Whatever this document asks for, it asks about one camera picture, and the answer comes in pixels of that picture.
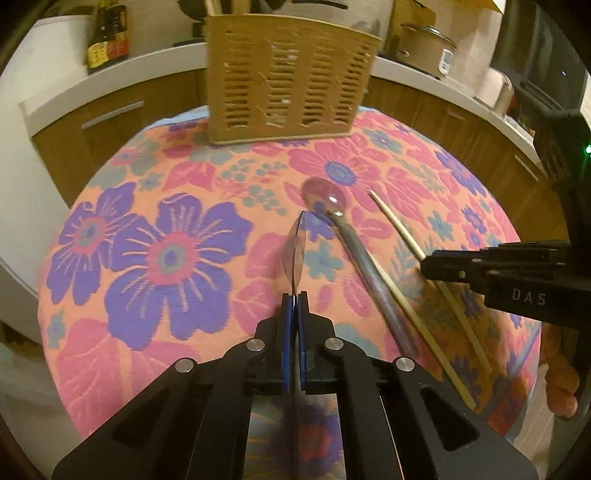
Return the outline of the person right hand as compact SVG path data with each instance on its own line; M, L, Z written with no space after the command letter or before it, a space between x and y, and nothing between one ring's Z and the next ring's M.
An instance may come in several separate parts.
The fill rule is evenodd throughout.
M562 352L562 333L557 325L542 325L540 363L548 366L545 381L550 411L559 417L572 418L578 409L575 393L580 376Z

